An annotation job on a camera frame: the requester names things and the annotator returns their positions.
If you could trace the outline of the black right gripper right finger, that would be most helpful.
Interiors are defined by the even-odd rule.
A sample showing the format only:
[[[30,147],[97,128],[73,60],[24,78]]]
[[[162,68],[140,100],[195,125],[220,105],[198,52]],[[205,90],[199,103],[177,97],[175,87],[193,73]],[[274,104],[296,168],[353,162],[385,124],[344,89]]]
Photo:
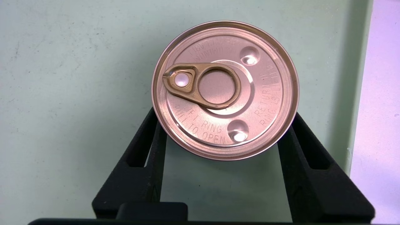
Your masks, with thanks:
[[[370,223],[375,209],[297,113],[278,141],[294,223]]]

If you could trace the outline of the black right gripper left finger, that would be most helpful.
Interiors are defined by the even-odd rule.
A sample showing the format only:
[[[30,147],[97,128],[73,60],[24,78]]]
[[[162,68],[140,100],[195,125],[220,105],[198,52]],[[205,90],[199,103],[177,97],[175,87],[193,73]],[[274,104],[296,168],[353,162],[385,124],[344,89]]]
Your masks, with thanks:
[[[187,219],[182,202],[161,202],[167,134],[150,109],[92,201],[97,219]]]

